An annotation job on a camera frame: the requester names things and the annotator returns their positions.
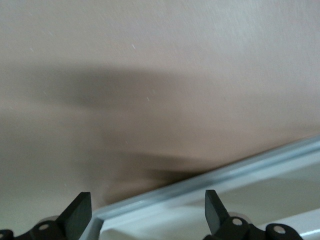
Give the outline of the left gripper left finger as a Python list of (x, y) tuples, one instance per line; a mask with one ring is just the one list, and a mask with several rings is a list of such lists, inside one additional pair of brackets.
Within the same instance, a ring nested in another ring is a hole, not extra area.
[(16, 240), (78, 240), (92, 218), (90, 192), (81, 192), (55, 219), (36, 224)]

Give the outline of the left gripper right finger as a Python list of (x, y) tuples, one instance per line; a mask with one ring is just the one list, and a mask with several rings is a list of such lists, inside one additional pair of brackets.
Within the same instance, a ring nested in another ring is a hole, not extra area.
[(238, 216), (230, 216), (215, 190), (205, 191), (205, 219), (210, 233), (205, 240), (248, 240), (250, 225)]

